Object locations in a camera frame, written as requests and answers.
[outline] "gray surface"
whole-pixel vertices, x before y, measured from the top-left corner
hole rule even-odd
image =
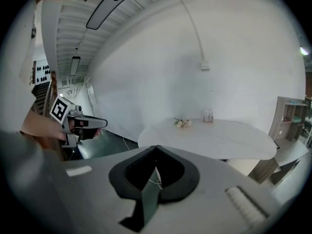
[[[110,169],[145,148],[107,157],[60,163],[46,153],[59,196],[65,204],[76,233],[133,233],[118,224],[130,216],[135,202],[121,199],[108,180]],[[167,148],[195,164],[201,178],[197,188],[178,203],[159,205],[141,233],[242,233],[248,225],[225,194],[239,185],[265,212],[279,209],[271,194],[226,163]],[[65,169],[89,165],[92,171],[68,177]]]
[[[54,151],[53,158],[60,162]],[[74,232],[71,218],[51,179],[48,159],[37,143],[20,134],[0,131],[0,162],[12,194],[39,223],[55,233]]]

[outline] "wall outlet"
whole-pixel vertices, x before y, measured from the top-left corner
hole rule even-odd
[[[200,69],[201,70],[210,70],[210,65],[208,60],[202,60],[200,62]]]

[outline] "flowers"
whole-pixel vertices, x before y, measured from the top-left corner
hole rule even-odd
[[[177,128],[190,127],[192,125],[192,121],[190,119],[176,119],[175,126]]]

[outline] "white wall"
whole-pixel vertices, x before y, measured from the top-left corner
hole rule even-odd
[[[47,59],[47,57],[45,56],[43,40],[42,40],[41,7],[42,7],[42,1],[37,4],[36,11],[35,11],[35,27],[36,27],[37,32],[36,32],[35,50],[33,54],[34,61]]]
[[[179,0],[162,0],[119,30],[89,70],[107,129],[137,141],[166,118],[248,123],[269,132],[277,96],[304,98],[299,43],[286,16],[258,0],[184,0],[211,70]]]

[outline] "ceiling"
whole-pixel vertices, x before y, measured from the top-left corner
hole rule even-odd
[[[125,0],[109,15],[98,30],[87,29],[87,21],[100,1],[64,0],[61,2],[56,22],[56,41],[53,43],[56,55],[53,58],[56,59],[58,78],[62,85],[67,85],[69,79],[72,80],[71,83],[82,82],[88,73],[90,62],[107,39],[131,17],[159,0]],[[282,0],[267,1],[283,9],[286,8]],[[305,42],[306,37],[295,17],[287,9],[285,11],[294,26],[301,45],[307,45],[308,43]],[[47,13],[42,14],[42,17],[49,16],[51,15],[47,15]],[[77,74],[74,77],[70,77],[70,66],[73,56],[80,56],[81,61]]]

